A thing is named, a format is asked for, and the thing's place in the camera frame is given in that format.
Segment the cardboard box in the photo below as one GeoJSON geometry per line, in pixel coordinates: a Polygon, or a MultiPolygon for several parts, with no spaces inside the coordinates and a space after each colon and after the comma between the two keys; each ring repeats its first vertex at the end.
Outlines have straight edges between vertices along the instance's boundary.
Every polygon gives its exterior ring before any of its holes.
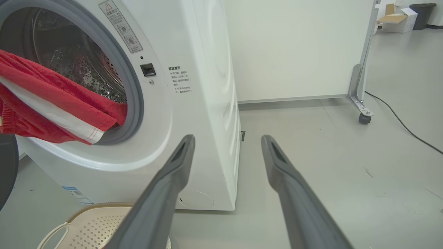
{"type": "Polygon", "coordinates": [[[386,5],[386,15],[377,20],[383,23],[382,32],[406,33],[412,30],[418,14],[411,8],[403,8],[401,11],[403,13],[396,14],[394,4],[386,5]]]}

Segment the black cable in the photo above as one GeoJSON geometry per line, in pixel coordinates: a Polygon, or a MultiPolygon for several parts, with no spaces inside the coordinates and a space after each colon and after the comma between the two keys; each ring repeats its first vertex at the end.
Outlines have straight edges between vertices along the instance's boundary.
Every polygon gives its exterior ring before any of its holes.
{"type": "Polygon", "coordinates": [[[437,149],[434,145],[432,145],[432,144],[426,142],[425,140],[423,140],[423,139],[417,137],[414,133],[412,133],[412,132],[406,127],[406,125],[403,124],[403,122],[401,121],[401,119],[397,116],[397,113],[395,113],[394,110],[392,110],[391,106],[388,105],[388,103],[384,102],[381,98],[379,98],[379,97],[377,97],[377,96],[375,96],[375,95],[372,95],[372,94],[368,93],[367,91],[365,91],[365,93],[371,95],[372,97],[374,97],[374,98],[380,100],[380,101],[383,102],[385,105],[387,105],[387,106],[389,107],[389,109],[391,109],[391,111],[392,111],[392,113],[395,115],[395,117],[398,119],[398,121],[400,121],[401,125],[402,125],[402,126],[403,126],[403,127],[404,127],[404,128],[405,128],[405,129],[411,134],[411,135],[413,135],[416,139],[422,141],[422,142],[425,143],[427,146],[429,146],[429,147],[435,149],[435,150],[438,151],[440,154],[443,154],[443,151],[437,149]]]}

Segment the red and white clothing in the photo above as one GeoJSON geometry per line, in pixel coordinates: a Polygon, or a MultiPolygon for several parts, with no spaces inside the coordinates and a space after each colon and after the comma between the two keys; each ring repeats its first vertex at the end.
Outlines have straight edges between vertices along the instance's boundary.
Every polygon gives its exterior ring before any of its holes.
{"type": "Polygon", "coordinates": [[[125,103],[0,50],[1,133],[94,144],[108,129],[123,125],[126,113],[125,103]]]}

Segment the beige laundry basket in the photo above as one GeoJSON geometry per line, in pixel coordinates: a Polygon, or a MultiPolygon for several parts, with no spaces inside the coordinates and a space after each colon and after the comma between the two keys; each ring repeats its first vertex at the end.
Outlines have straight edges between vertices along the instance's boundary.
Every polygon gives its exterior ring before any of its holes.
{"type": "MultiPolygon", "coordinates": [[[[87,206],[50,231],[37,249],[42,249],[63,228],[66,228],[66,232],[55,249],[101,249],[108,243],[132,205],[133,203],[127,202],[111,202],[87,206]]],[[[166,248],[171,248],[169,238],[166,248]]]]}

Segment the caster wheel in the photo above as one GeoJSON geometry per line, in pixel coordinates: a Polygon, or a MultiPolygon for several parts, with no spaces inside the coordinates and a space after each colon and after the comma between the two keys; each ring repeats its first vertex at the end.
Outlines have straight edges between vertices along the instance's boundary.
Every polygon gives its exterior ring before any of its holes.
{"type": "Polygon", "coordinates": [[[360,122],[360,124],[369,124],[370,121],[371,117],[365,116],[362,113],[358,117],[358,122],[360,122]]]}

